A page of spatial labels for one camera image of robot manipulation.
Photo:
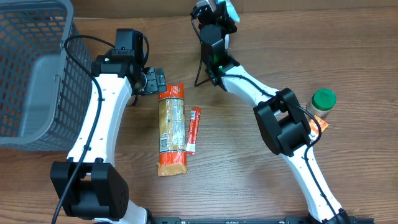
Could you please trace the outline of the red stick sachet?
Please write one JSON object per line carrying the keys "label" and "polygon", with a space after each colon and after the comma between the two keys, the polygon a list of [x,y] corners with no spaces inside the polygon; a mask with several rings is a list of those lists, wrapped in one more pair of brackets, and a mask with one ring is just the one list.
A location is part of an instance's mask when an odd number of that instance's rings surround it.
{"label": "red stick sachet", "polygon": [[195,155],[196,154],[196,143],[198,137],[198,127],[200,122],[201,109],[200,108],[192,108],[191,109],[191,118],[190,125],[188,130],[188,138],[186,144],[187,154]]}

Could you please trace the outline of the orange spaghetti pasta packet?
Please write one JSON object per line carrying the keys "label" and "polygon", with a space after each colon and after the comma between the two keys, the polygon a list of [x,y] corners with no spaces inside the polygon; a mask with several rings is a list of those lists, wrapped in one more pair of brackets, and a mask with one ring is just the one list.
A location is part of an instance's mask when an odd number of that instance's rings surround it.
{"label": "orange spaghetti pasta packet", "polygon": [[184,84],[168,84],[159,94],[159,177],[187,172],[185,134]]}

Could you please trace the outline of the green lid jar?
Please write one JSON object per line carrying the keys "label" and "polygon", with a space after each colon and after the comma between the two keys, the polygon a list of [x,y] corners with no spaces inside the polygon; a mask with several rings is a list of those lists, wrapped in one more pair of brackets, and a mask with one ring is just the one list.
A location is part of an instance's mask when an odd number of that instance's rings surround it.
{"label": "green lid jar", "polygon": [[335,93],[327,88],[317,90],[306,105],[312,115],[325,116],[336,104]]}

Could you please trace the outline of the small orange carton box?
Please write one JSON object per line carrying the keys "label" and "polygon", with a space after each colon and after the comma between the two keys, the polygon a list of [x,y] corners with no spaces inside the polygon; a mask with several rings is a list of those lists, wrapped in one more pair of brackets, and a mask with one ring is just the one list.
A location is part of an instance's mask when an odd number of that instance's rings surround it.
{"label": "small orange carton box", "polygon": [[309,136],[310,136],[311,142],[314,142],[319,135],[319,129],[318,129],[317,123],[321,127],[321,132],[324,132],[324,130],[326,130],[326,128],[329,126],[329,124],[326,121],[324,121],[323,119],[321,119],[321,117],[315,115],[314,118],[316,119],[316,121],[314,121],[313,119],[311,119],[309,121],[310,129],[311,129]]}

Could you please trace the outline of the teal tissue packet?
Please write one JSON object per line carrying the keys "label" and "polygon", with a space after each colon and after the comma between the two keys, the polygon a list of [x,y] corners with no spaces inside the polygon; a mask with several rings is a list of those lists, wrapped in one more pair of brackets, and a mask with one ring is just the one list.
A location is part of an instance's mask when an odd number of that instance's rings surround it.
{"label": "teal tissue packet", "polygon": [[235,7],[233,6],[233,3],[230,0],[216,0],[217,4],[221,4],[222,2],[226,3],[226,9],[229,17],[232,18],[232,20],[235,22],[240,22],[240,18],[235,10]]}

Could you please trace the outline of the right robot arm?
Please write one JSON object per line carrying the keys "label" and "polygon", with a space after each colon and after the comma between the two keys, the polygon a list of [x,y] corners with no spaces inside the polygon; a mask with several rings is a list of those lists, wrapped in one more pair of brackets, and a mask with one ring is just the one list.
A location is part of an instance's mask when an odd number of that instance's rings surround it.
{"label": "right robot arm", "polygon": [[350,219],[333,196],[316,162],[311,140],[310,119],[314,116],[300,106],[289,89],[271,88],[251,76],[228,53],[227,37],[237,31],[226,2],[197,1],[191,21],[200,41],[200,65],[208,81],[240,97],[253,108],[262,140],[290,167],[307,202],[310,223],[349,223]]}

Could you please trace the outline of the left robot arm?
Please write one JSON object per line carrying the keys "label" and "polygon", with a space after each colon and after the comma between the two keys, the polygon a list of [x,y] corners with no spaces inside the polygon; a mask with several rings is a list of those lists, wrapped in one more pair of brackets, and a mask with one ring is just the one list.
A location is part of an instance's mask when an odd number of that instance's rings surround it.
{"label": "left robot arm", "polygon": [[130,98],[166,91],[164,71],[147,67],[149,42],[135,29],[118,29],[116,41],[86,68],[63,48],[91,79],[92,91],[80,133],[65,162],[54,162],[50,179],[59,197],[52,222],[60,211],[96,223],[154,223],[151,212],[129,198],[129,187],[115,168],[116,140]]}

